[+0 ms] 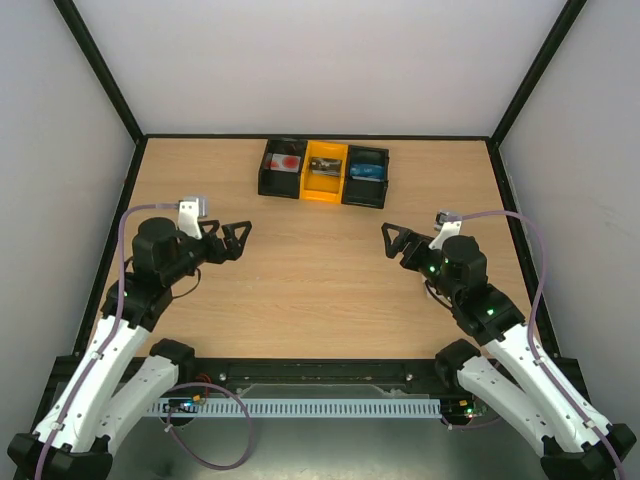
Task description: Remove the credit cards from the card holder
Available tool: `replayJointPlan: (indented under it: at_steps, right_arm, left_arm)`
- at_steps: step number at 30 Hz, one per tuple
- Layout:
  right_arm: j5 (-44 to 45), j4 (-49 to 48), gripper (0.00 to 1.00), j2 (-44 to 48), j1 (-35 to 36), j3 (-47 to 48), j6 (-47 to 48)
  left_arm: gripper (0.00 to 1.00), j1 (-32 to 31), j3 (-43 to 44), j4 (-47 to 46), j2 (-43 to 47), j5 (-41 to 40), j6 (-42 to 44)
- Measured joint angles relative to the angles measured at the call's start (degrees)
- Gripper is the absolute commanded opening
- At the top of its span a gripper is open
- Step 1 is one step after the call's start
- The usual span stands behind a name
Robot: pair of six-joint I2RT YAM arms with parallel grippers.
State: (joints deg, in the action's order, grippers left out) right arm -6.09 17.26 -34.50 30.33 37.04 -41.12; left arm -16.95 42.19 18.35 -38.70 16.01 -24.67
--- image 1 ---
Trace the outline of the black bin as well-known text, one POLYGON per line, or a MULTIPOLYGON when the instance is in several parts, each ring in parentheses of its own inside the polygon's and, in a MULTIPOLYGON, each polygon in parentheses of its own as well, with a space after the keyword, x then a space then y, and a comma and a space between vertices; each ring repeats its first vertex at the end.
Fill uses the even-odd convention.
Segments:
POLYGON ((266 143, 258 172, 258 194, 298 199, 308 142, 275 138, 266 143))
POLYGON ((383 209, 389 183, 388 172, 388 149, 350 145, 342 203, 383 209))

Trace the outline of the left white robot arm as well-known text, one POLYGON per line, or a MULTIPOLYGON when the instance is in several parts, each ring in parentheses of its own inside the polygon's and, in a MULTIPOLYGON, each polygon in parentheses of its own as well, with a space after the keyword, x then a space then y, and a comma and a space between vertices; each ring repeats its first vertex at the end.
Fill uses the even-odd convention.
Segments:
POLYGON ((165 217, 139 225, 124 276, 108 290, 91 345, 69 383, 34 430, 15 435, 8 447, 27 478, 108 476, 120 443, 148 406, 194 377, 194 348, 162 339, 136 377, 120 382, 173 301, 173 286, 204 263, 239 259, 251 229, 248 221, 198 221, 190 236, 165 217))

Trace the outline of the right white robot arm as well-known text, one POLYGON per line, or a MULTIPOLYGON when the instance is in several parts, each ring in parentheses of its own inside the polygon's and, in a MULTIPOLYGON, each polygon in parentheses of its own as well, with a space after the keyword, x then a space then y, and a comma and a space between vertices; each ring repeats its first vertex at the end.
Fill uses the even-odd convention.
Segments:
POLYGON ((459 220, 447 217, 436 237, 381 227, 386 256, 420 273, 466 335, 436 355, 438 384, 485 402, 527 441, 550 479, 620 474, 635 434, 610 422, 571 384, 530 335, 518 307, 490 284, 486 256, 460 229, 459 220))

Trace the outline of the yellow bin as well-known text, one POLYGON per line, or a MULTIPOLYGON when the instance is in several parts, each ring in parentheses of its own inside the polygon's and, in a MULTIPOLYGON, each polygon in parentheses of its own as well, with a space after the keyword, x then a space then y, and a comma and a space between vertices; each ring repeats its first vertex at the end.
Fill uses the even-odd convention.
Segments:
POLYGON ((346 144, 310 140, 302 167, 299 197, 303 200, 340 204, 347 154, 346 144))

